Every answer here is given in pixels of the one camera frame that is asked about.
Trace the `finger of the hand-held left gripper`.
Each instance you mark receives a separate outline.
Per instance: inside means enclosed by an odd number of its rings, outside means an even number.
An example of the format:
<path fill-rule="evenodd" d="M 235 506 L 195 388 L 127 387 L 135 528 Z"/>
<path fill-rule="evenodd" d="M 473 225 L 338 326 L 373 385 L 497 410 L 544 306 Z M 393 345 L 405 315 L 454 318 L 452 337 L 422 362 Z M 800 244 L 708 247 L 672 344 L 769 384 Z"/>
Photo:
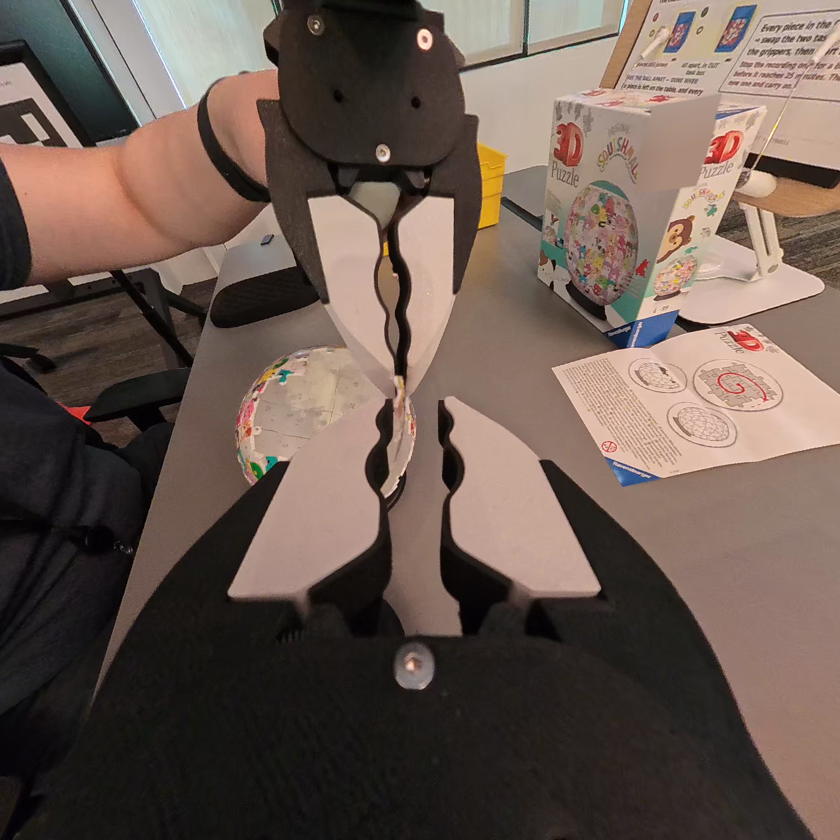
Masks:
<path fill-rule="evenodd" d="M 438 350 L 455 304 L 455 199 L 426 196 L 392 230 L 394 267 L 406 277 L 400 325 L 406 389 L 416 389 Z"/>
<path fill-rule="evenodd" d="M 324 305 L 366 377 L 395 394 L 394 353 L 387 313 L 377 289 L 382 229 L 367 209 L 339 195 L 308 199 L 325 283 Z"/>

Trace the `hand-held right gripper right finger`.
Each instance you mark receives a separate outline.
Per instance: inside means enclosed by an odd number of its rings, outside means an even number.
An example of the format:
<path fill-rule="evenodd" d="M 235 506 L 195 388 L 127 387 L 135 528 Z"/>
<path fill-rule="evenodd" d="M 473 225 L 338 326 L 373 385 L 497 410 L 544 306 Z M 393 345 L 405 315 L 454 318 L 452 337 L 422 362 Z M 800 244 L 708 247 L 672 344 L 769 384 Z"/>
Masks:
<path fill-rule="evenodd" d="M 456 551 L 500 576 L 506 601 L 588 598 L 598 581 L 541 459 L 515 434 L 454 396 L 440 404 L 460 468 L 448 497 Z"/>

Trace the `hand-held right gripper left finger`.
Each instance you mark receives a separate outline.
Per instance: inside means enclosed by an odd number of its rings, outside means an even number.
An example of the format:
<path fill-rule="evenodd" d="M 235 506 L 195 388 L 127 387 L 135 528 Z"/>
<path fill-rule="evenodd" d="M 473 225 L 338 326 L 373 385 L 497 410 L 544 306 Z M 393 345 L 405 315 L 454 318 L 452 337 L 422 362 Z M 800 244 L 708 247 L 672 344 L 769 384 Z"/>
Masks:
<path fill-rule="evenodd" d="M 392 419 L 392 400 L 371 399 L 293 456 L 227 589 L 233 601 L 310 604 L 374 547 Z"/>

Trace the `colourful puzzle ball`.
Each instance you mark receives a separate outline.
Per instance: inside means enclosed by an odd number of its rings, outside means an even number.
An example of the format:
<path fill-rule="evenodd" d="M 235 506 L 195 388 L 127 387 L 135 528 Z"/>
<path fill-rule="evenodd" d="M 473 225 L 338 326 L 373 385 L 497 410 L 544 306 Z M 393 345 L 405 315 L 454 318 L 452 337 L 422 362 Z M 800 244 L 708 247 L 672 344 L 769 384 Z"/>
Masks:
<path fill-rule="evenodd" d="M 253 486 L 311 438 L 383 394 L 342 346 L 284 355 L 249 387 L 236 421 L 237 459 Z"/>

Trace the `person's left forearm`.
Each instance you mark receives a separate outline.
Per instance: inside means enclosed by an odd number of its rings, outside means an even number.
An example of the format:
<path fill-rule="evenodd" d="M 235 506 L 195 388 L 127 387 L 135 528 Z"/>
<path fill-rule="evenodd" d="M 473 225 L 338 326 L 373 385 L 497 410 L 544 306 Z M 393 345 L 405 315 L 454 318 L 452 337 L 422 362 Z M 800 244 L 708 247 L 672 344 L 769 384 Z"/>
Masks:
<path fill-rule="evenodd" d="M 2 144 L 1 289 L 150 266 L 222 245 L 267 190 L 216 139 L 206 100 L 121 144 Z"/>

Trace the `puzzle box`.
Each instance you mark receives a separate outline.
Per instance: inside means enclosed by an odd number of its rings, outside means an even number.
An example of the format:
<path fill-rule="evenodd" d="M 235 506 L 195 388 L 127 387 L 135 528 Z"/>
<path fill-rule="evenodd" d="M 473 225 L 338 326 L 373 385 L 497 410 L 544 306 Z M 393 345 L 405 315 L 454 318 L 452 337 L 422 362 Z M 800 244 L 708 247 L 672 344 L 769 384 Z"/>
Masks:
<path fill-rule="evenodd" d="M 666 340 L 766 113 L 721 94 L 558 98 L 538 278 L 620 349 Z"/>

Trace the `person's left hand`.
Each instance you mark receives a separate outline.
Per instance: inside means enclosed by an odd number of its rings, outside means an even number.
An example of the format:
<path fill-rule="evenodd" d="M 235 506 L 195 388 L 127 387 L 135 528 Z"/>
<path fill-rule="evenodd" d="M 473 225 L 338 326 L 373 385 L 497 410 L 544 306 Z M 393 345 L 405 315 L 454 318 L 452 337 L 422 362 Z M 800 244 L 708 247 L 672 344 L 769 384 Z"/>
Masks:
<path fill-rule="evenodd" d="M 257 103 L 279 98 L 278 70 L 243 72 L 216 82 L 208 117 L 222 149 L 249 178 L 267 187 L 266 133 Z"/>

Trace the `black wrist rest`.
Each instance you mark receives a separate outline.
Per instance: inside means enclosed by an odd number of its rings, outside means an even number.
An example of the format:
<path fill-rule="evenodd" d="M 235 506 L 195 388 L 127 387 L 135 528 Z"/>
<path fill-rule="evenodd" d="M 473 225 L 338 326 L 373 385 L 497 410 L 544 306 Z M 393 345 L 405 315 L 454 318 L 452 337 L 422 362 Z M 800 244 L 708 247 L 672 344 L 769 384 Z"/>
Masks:
<path fill-rule="evenodd" d="M 238 280 L 215 294 L 208 318 L 218 329 L 235 329 L 320 302 L 298 266 Z"/>

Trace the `window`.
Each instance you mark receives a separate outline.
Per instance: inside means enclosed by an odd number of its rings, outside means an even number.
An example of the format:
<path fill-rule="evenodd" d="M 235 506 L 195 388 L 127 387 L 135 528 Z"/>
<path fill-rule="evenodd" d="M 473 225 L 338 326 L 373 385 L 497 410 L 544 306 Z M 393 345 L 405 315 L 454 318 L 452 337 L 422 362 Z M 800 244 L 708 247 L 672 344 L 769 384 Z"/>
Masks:
<path fill-rule="evenodd" d="M 264 30 L 278 1 L 92 2 L 143 92 L 153 87 L 152 66 L 184 106 L 208 85 L 269 61 Z M 484 67 L 617 36 L 628 1 L 422 1 L 444 15 L 445 31 L 466 67 Z"/>

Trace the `instruction leaflet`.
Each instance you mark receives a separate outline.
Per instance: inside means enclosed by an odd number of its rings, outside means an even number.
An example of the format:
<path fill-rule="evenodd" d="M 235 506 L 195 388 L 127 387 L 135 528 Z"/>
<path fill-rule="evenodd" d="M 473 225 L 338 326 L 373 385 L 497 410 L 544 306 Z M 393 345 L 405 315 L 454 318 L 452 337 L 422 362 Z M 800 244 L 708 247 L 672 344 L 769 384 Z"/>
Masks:
<path fill-rule="evenodd" d="M 623 487 L 839 442 L 838 393 L 749 323 L 552 372 Z"/>

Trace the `black sign easel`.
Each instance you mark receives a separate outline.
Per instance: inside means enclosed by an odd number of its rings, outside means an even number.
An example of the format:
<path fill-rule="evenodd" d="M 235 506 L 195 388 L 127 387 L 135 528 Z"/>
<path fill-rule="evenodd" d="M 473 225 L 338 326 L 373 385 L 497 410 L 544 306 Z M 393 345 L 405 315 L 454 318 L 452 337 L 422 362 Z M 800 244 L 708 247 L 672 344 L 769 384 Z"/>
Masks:
<path fill-rule="evenodd" d="M 200 327 L 205 324 L 207 310 L 183 295 L 166 289 L 161 274 L 151 267 L 132 271 L 115 270 L 98 279 L 81 278 L 79 283 L 70 279 L 49 283 L 43 291 L 37 291 L 32 296 L 3 301 L 1 320 L 5 322 L 50 312 L 117 293 L 131 300 L 157 334 L 168 368 L 189 368 L 193 365 L 192 353 L 176 334 L 172 310 L 196 320 Z"/>

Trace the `office chair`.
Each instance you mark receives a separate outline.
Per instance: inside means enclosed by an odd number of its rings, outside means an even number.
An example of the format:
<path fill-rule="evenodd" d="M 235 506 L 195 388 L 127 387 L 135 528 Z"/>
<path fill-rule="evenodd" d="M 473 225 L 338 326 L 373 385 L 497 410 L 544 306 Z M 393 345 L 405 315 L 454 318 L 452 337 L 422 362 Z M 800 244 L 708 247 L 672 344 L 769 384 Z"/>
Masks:
<path fill-rule="evenodd" d="M 126 418 L 139 431 L 165 422 L 162 408 L 180 403 L 191 369 L 158 371 L 111 385 L 88 408 L 84 420 L 91 424 Z"/>

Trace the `person's dark clothing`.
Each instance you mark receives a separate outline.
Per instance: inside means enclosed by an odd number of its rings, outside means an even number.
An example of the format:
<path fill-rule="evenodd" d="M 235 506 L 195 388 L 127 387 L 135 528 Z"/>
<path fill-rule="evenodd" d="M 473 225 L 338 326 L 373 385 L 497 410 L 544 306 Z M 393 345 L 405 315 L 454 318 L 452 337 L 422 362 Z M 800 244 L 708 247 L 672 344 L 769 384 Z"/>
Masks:
<path fill-rule="evenodd" d="M 2 358 L 2 779 L 37 784 L 78 733 L 172 430 L 115 447 Z"/>

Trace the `white tablet stand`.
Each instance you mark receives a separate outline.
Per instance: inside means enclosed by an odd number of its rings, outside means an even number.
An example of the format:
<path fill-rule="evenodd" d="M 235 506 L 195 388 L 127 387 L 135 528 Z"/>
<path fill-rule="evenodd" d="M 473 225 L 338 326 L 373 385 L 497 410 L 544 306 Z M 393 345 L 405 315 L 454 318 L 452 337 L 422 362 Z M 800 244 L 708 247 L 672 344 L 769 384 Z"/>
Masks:
<path fill-rule="evenodd" d="M 751 247 L 714 236 L 706 261 L 679 312 L 684 322 L 713 327 L 814 298 L 825 282 L 784 262 L 776 217 L 821 217 L 838 210 L 838 186 L 825 188 L 743 170 L 732 202 L 743 212 Z"/>

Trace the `framed marker sign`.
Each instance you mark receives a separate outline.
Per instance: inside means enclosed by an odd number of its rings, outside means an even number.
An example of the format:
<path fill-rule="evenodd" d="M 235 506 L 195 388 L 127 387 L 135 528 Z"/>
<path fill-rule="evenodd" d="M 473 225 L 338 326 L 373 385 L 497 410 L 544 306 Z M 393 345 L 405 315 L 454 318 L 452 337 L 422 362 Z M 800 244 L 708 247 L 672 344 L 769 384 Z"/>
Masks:
<path fill-rule="evenodd" d="M 73 149 L 95 146 L 23 40 L 1 44 L 1 143 Z"/>

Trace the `instruction poster board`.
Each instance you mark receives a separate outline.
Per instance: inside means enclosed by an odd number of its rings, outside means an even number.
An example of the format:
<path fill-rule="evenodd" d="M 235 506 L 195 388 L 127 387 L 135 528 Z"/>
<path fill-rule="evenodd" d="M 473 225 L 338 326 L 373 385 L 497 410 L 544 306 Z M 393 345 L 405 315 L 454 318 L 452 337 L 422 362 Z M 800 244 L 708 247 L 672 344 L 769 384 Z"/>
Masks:
<path fill-rule="evenodd" d="M 779 184 L 752 201 L 787 217 L 831 214 L 838 17 L 838 2 L 631 2 L 601 86 L 764 106 L 749 155 Z"/>

